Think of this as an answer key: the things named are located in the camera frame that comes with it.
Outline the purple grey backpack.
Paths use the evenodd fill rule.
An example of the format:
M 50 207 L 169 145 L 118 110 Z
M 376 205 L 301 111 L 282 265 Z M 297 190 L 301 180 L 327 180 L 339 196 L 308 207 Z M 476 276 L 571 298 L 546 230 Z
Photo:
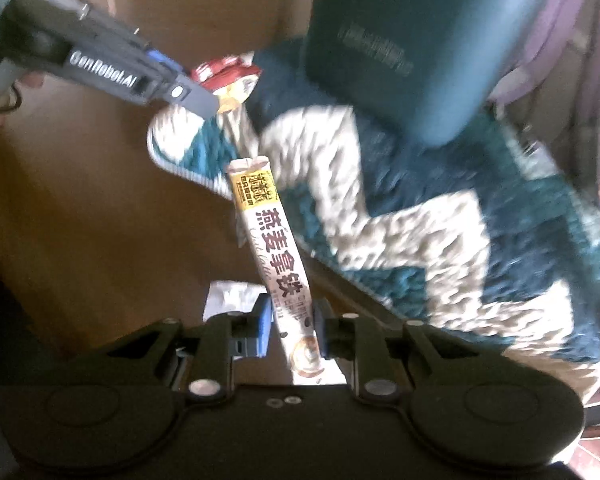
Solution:
M 600 0 L 546 0 L 490 95 L 528 152 L 546 151 L 578 188 L 600 187 Z

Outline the teal white zigzag rug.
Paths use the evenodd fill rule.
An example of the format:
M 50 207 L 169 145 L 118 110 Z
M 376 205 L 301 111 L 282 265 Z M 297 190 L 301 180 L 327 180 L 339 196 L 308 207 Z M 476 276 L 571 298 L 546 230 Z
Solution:
M 226 166 L 264 155 L 299 245 L 382 310 L 600 388 L 600 212 L 542 148 L 480 112 L 442 148 L 400 139 L 303 75 L 291 39 L 242 56 L 246 102 L 148 127 L 163 170 L 224 198 Z

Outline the crumpled white paper scrap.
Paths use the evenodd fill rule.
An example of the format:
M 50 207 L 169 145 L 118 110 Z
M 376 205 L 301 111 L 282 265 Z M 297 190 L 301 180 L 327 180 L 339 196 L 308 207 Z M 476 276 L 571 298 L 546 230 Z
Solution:
M 250 313 L 259 296 L 265 294 L 262 285 L 235 281 L 213 281 L 210 283 L 202 322 L 207 323 L 210 318 L 221 314 L 238 312 Z

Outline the teal deer trash bin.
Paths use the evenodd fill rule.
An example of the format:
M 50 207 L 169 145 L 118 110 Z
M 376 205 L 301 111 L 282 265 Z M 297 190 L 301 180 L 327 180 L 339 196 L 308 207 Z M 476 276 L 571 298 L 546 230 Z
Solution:
M 313 0 L 306 76 L 428 146 L 456 138 L 545 0 Z

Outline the oat latte sachet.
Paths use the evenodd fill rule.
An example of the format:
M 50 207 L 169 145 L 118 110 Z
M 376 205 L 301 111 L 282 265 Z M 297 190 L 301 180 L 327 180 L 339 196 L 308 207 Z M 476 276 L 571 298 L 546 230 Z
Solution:
M 268 294 L 287 364 L 295 382 L 324 376 L 306 269 L 265 156 L 235 159 L 227 167 L 234 202 Z

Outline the red white snack wrapper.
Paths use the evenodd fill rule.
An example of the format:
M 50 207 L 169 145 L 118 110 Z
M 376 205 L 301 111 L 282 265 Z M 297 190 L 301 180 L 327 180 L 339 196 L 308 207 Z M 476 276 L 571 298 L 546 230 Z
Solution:
M 253 92 L 261 74 L 260 67 L 243 55 L 215 58 L 189 71 L 193 81 L 218 99 L 218 114 L 241 107 Z

